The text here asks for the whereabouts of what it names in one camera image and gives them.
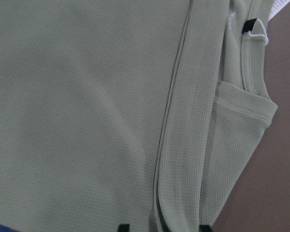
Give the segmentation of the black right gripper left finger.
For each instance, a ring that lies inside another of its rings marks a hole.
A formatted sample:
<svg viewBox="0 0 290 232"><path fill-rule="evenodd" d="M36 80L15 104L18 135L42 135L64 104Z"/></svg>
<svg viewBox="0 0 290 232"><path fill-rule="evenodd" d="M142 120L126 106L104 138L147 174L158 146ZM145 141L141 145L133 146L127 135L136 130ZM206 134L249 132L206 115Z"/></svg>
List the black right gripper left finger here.
<svg viewBox="0 0 290 232"><path fill-rule="evenodd" d="M130 224L120 224L117 229L117 232L129 232L129 231L130 231Z"/></svg>

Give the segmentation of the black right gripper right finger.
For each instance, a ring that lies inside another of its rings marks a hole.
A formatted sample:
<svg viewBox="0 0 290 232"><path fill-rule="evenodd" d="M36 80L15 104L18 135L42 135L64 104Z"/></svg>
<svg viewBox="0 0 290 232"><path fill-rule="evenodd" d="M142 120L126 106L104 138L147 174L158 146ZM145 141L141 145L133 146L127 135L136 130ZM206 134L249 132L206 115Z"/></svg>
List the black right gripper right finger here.
<svg viewBox="0 0 290 232"><path fill-rule="evenodd" d="M199 232L212 232L212 228L210 225L199 225Z"/></svg>

